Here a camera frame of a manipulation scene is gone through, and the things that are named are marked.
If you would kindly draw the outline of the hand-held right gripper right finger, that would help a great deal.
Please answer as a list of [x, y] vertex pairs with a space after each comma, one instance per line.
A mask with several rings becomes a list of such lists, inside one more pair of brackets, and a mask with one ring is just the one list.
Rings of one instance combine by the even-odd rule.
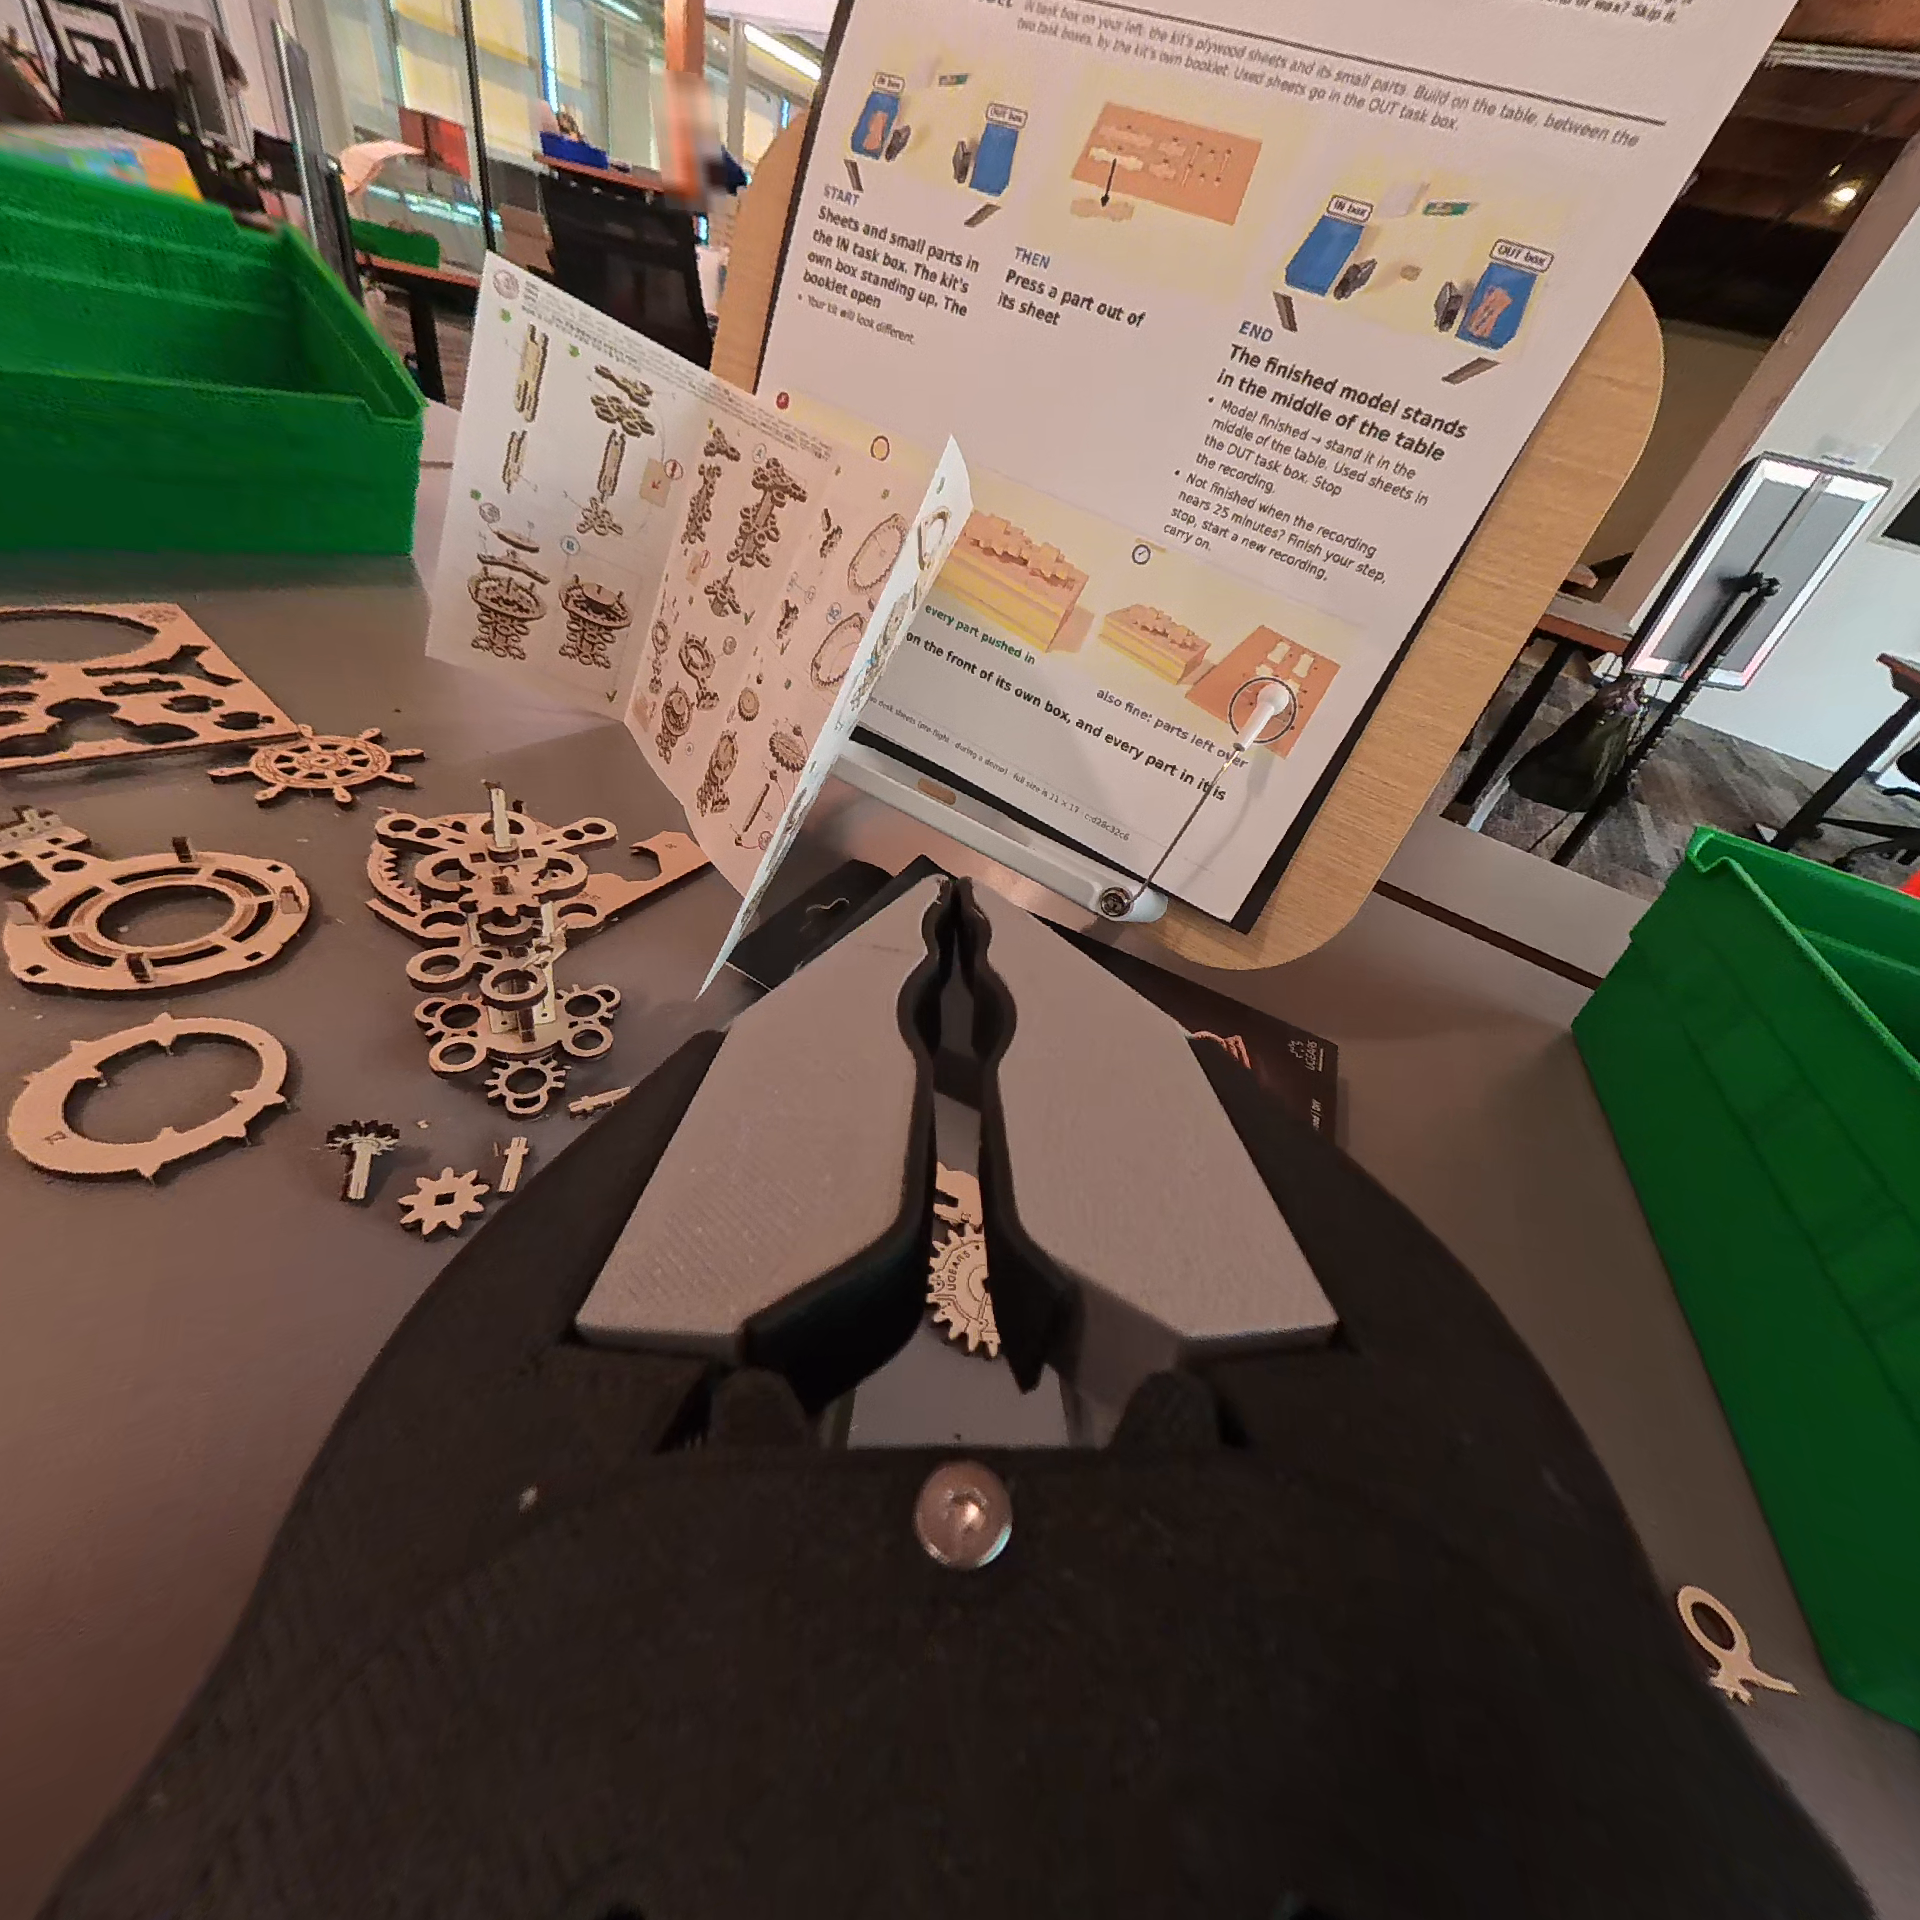
[[1212, 1061], [1063, 932], [971, 880], [976, 1178], [999, 1354], [1127, 1393], [1191, 1362], [1325, 1343], [1337, 1310]]

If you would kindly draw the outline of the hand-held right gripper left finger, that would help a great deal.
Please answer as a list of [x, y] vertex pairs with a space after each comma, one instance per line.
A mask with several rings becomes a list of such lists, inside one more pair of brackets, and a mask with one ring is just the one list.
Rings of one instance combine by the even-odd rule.
[[576, 1314], [597, 1349], [779, 1376], [808, 1413], [921, 1321], [952, 880], [896, 886], [740, 1012]]

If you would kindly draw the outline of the small wooden gear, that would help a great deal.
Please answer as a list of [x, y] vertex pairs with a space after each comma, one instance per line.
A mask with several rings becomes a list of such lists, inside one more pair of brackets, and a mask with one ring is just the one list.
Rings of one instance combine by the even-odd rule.
[[932, 1177], [928, 1321], [958, 1349], [999, 1358], [980, 1189], [974, 1173], [939, 1164]]

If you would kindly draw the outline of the black cardboard kit box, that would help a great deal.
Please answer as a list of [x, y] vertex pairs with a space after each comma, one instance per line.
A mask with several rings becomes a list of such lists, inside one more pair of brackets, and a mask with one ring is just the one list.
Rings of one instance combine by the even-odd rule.
[[[726, 966], [771, 992], [828, 945], [845, 936], [896, 892], [896, 874], [865, 858], [845, 858], [779, 909], [760, 914], [733, 945]], [[1077, 951], [1099, 961], [1131, 992], [1172, 1016], [1196, 1039], [1208, 1039], [1319, 1133], [1337, 1127], [1337, 1046], [1193, 978], [1175, 975], [1139, 952], [1054, 924]]]

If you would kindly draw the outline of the wooden gear stack assembly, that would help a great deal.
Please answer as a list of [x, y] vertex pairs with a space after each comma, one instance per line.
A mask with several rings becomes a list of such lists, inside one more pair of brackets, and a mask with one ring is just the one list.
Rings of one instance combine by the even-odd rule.
[[580, 943], [710, 866], [660, 831], [630, 848], [649, 871], [597, 868], [614, 838], [609, 817], [544, 822], [497, 783], [479, 808], [375, 822], [368, 909], [416, 943], [404, 974], [427, 1069], [513, 1120], [544, 1114], [569, 1069], [613, 1046], [622, 992], [569, 975]]

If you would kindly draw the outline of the green plastic bin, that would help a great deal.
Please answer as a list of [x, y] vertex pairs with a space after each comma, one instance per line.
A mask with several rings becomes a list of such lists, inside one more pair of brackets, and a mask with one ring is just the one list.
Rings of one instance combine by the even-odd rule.
[[422, 418], [297, 228], [4, 154], [4, 552], [404, 558]]
[[1917, 1725], [1917, 905], [1697, 828], [1574, 1046], [1831, 1682]]

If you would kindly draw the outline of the dark green bag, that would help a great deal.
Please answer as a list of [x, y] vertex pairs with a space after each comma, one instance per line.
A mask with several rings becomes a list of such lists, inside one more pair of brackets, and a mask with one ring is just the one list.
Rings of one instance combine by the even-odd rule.
[[1635, 678], [1590, 695], [1509, 770], [1509, 796], [1556, 810], [1592, 808], [1623, 770], [1640, 730], [1645, 700]]

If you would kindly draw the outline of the wooden ship wheel part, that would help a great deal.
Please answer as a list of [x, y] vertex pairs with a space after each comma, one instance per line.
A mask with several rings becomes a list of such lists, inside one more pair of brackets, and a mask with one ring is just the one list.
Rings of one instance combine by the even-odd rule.
[[257, 807], [317, 796], [347, 808], [368, 786], [412, 786], [413, 776], [403, 768], [422, 756], [422, 750], [393, 744], [379, 726], [356, 734], [300, 726], [295, 735], [253, 746], [237, 764], [209, 768], [208, 780], [251, 781], [251, 799]]

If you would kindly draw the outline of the punched-out plywood sheet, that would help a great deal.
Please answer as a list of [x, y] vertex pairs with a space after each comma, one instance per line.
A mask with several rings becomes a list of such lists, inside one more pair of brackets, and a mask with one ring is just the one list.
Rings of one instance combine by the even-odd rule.
[[[297, 721], [173, 602], [4, 607], [1, 765], [35, 774], [277, 744]], [[22, 656], [35, 626], [101, 628], [88, 656]]]

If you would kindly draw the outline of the folded assembly booklet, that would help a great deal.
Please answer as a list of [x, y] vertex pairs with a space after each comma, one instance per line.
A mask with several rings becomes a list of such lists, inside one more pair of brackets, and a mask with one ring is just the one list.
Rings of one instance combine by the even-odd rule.
[[620, 719], [740, 895], [718, 974], [974, 509], [488, 254], [427, 656]]

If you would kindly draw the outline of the wooden key-shaped part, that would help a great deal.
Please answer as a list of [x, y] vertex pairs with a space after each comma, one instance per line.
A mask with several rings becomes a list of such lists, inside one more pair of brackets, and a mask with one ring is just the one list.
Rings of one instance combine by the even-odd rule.
[[1687, 1584], [1673, 1593], [1678, 1622], [1709, 1669], [1709, 1685], [1734, 1704], [1752, 1704], [1759, 1694], [1796, 1695], [1799, 1687], [1759, 1665], [1736, 1613], [1715, 1593]]

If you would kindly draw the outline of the wooden display board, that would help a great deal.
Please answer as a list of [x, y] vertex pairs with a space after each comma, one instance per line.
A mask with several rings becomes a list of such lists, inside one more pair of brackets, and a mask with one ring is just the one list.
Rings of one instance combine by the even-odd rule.
[[[774, 136], [737, 204], [729, 278], [718, 305], [718, 373], [756, 370], [785, 217], [797, 194], [807, 113]], [[1230, 930], [1175, 903], [1145, 938], [1207, 969], [1276, 969], [1329, 943], [1374, 895], [1439, 917], [1438, 893], [1389, 885], [1388, 868], [1417, 852], [1433, 789], [1472, 730], [1476, 712], [1517, 660], [1534, 621], [1615, 503], [1659, 406], [1664, 350], [1657, 320], [1627, 278], [1551, 398], [1519, 458], [1464, 544], [1446, 584], [1412, 633], [1397, 677], [1361, 725], [1359, 740], [1319, 802], [1303, 842], [1260, 909], [1253, 930]], [[1052, 893], [1003, 858], [956, 842], [960, 824], [934, 802], [932, 824], [843, 781], [812, 810], [789, 858], [865, 857], [899, 872], [928, 857], [936, 868], [990, 885], [1038, 914], [1091, 927], [1091, 905]]]

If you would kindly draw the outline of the white-framed screen on stand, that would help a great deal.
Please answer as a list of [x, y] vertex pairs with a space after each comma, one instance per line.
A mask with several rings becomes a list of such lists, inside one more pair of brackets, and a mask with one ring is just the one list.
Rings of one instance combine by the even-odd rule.
[[1623, 671], [1747, 687], [1892, 490], [1886, 476], [1761, 452], [1743, 462], [1652, 593]]

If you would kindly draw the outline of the printed instruction sheet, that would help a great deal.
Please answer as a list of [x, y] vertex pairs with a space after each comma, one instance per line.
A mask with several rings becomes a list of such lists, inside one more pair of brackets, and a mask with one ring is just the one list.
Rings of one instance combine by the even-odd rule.
[[861, 734], [1157, 886], [1265, 901], [1791, 5], [856, 1], [758, 389], [960, 446]]

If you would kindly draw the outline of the black office chair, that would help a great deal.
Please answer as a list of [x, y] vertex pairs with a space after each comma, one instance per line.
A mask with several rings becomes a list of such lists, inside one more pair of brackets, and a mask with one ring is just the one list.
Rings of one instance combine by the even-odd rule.
[[694, 367], [710, 366], [689, 209], [565, 164], [542, 182], [542, 208], [557, 287]]

